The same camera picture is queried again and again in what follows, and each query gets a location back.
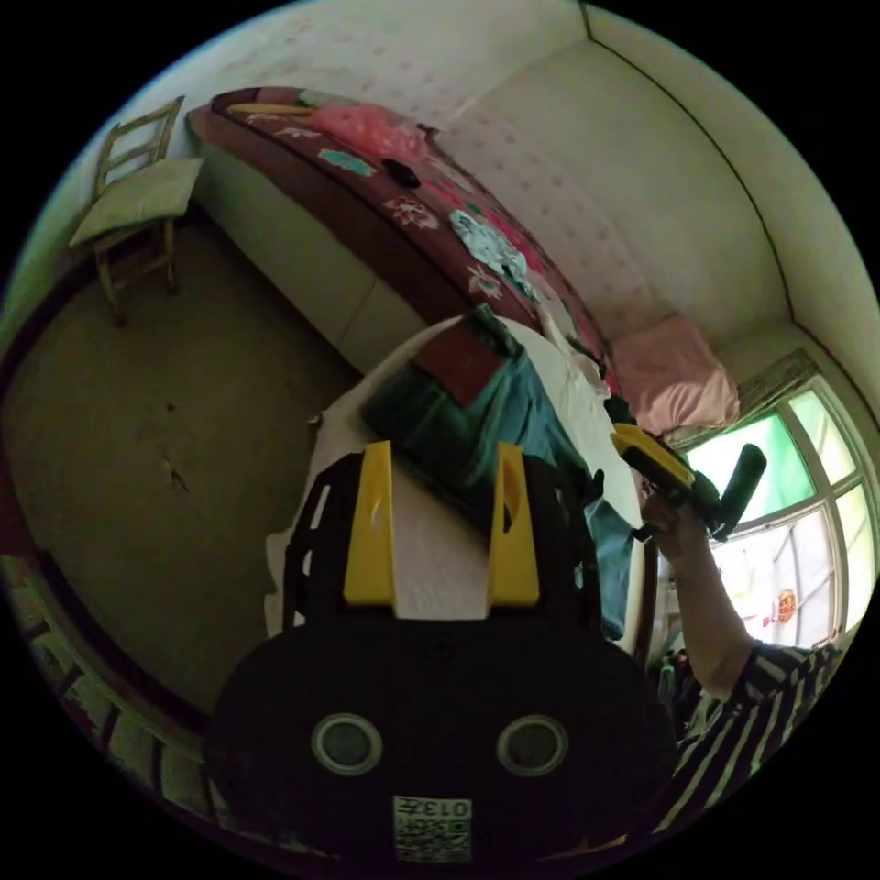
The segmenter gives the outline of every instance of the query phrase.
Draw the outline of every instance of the white sheet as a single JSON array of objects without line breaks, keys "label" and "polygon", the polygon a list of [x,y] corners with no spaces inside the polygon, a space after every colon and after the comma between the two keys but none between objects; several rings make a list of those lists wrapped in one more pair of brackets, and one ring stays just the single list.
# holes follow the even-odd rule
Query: white sheet
[{"label": "white sheet", "polygon": [[[284,554],[315,478],[339,458],[361,452],[378,439],[361,420],[361,406],[425,342],[459,320],[436,324],[414,336],[324,412],[300,510],[287,531],[271,535],[266,542],[269,570],[276,587],[276,592],[265,599],[269,637],[281,631]],[[605,472],[607,501],[633,526],[641,525],[632,472],[611,443],[611,420],[600,392],[590,386],[569,352],[528,327],[514,321],[504,323],[533,362],[572,444],[590,470],[601,468]],[[484,539],[459,514],[427,491],[402,462],[393,463],[391,479],[400,616],[429,620],[484,618],[489,576],[489,553]],[[641,609],[643,566],[644,551],[636,543],[625,632],[618,642],[629,653],[634,648]]]}]

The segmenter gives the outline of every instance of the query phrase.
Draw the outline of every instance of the striped shirt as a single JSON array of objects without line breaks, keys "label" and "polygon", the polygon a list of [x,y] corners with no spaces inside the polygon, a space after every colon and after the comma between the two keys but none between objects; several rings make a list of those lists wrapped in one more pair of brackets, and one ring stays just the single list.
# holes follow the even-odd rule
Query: striped shirt
[{"label": "striped shirt", "polygon": [[841,657],[832,645],[756,645],[731,698],[694,713],[671,784],[627,845],[680,831],[760,770],[812,709]]}]

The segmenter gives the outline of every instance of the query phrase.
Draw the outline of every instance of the window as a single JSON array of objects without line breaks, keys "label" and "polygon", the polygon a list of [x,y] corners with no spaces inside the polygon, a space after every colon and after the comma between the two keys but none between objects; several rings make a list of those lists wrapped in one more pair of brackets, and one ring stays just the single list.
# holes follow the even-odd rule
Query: window
[{"label": "window", "polygon": [[720,491],[743,445],[767,470],[739,527],[712,552],[749,633],[811,647],[853,627],[877,575],[870,477],[824,383],[817,379],[761,418],[687,455]]}]

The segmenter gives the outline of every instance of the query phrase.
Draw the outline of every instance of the person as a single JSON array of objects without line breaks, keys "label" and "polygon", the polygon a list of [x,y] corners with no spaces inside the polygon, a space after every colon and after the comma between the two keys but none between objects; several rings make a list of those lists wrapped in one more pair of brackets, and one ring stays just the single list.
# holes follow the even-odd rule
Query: person
[{"label": "person", "polygon": [[615,841],[584,840],[554,859],[620,848],[617,861],[699,819],[785,745],[855,633],[813,650],[756,641],[727,596],[706,528],[693,509],[673,510],[653,495],[643,518],[675,573],[688,672],[717,710],[685,725],[675,776],[639,828]]}]

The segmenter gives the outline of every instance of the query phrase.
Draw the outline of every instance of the qr code label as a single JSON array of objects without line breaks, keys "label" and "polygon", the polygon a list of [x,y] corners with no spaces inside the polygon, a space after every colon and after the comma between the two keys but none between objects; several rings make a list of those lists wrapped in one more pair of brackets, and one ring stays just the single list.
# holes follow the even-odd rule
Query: qr code label
[{"label": "qr code label", "polygon": [[394,844],[399,862],[470,861],[469,800],[395,797]]}]

